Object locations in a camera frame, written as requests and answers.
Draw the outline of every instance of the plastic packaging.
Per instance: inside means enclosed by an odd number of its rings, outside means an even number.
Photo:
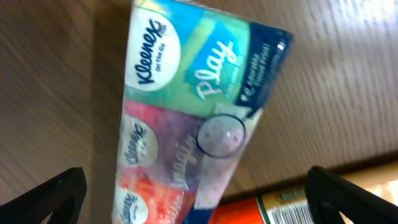
[[[137,1],[113,223],[207,223],[292,36],[191,2]]]

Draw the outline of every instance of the teal section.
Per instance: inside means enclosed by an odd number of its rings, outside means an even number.
[[[246,68],[246,57],[250,40],[249,24],[239,19],[224,16],[218,12],[207,11],[179,2],[168,0],[152,2],[162,6],[166,11],[164,16],[172,21],[177,33],[181,35],[179,68],[172,81],[162,89],[146,92],[126,86],[125,97],[129,100],[202,117],[211,116],[217,102],[234,104],[239,94],[243,82],[244,69]],[[239,55],[237,55],[240,58],[239,67],[237,69],[235,69],[235,65],[226,65],[224,67],[222,85],[228,87],[228,94],[213,95],[211,98],[203,100],[194,91],[194,86],[185,81],[185,77],[187,73],[193,72],[190,71],[190,66],[209,36],[213,33],[217,23],[222,23],[225,29],[234,37],[238,47],[236,50],[239,52]]]

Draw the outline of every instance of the wood grain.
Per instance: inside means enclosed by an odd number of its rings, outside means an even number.
[[[295,42],[227,195],[398,153],[398,1],[205,1]],[[0,2],[0,204],[69,167],[110,223],[127,0]]]

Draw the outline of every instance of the kleenex tissue pack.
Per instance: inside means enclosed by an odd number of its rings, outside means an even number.
[[[113,223],[208,222],[291,41],[194,2],[135,2]]]

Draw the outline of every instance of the brown wooden surface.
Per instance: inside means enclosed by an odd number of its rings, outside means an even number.
[[[82,166],[80,223],[110,223],[128,2],[0,1],[0,204]],[[295,34],[227,195],[396,156],[396,0],[202,2]]]

